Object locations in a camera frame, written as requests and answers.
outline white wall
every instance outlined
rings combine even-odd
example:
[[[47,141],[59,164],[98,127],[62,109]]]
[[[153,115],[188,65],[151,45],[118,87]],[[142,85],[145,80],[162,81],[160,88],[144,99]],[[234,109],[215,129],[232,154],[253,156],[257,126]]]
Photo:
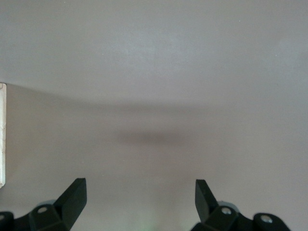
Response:
[[[305,230],[307,14],[305,0],[1,1],[1,207],[22,215],[86,176],[75,230],[188,230],[203,178],[244,215]]]

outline screw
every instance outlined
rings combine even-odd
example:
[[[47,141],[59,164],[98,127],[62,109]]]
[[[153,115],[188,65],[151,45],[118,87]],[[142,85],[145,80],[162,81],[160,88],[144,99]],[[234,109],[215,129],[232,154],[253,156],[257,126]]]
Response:
[[[227,207],[223,207],[221,211],[223,214],[226,214],[226,215],[230,215],[232,213],[231,210]]]
[[[262,215],[262,216],[261,216],[261,220],[262,220],[263,222],[265,222],[265,223],[273,223],[272,218],[270,218],[270,217],[267,216],[267,215]]]
[[[38,213],[43,213],[43,212],[46,212],[46,211],[47,211],[46,207],[42,207],[42,208],[38,209]]]

